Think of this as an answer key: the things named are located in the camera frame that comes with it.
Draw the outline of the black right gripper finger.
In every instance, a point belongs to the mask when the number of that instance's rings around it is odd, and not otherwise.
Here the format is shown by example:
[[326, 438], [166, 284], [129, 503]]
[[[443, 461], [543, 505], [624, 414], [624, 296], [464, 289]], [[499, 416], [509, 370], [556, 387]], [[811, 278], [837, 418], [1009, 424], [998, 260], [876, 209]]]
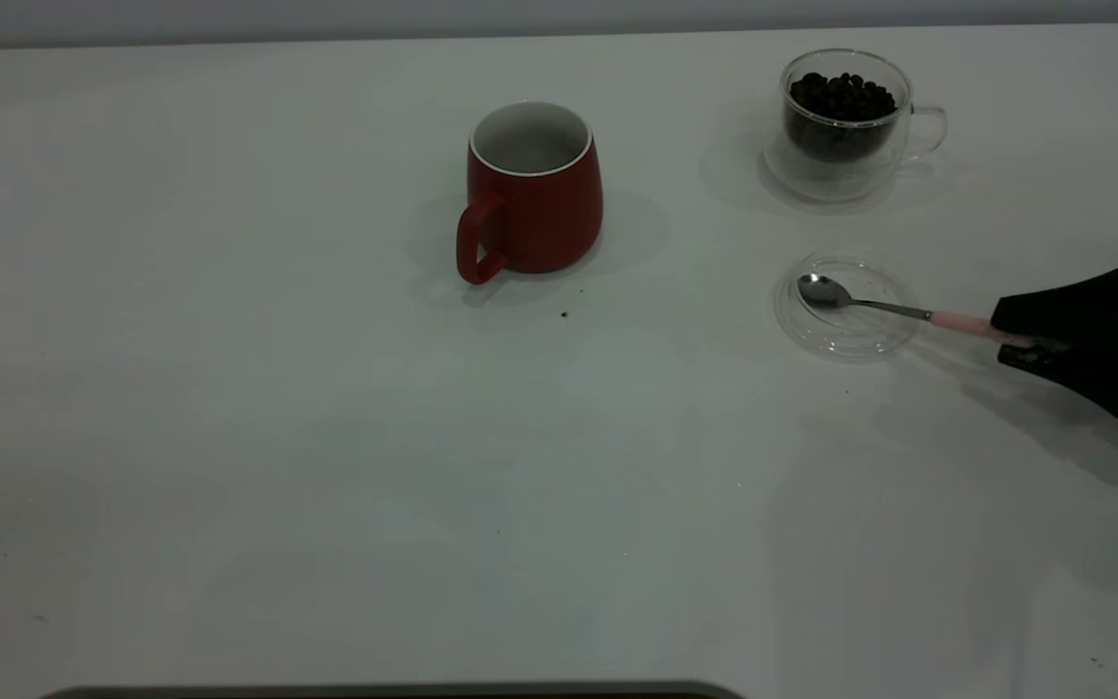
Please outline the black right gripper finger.
[[1017, 347], [1001, 344], [997, 361], [1048, 382], [1082, 395], [1114, 417], [1118, 417], [1118, 357], [1101, 355], [1087, 347], [1043, 341]]
[[1118, 267], [1084, 282], [999, 297], [991, 325], [1065, 344], [1118, 344]]

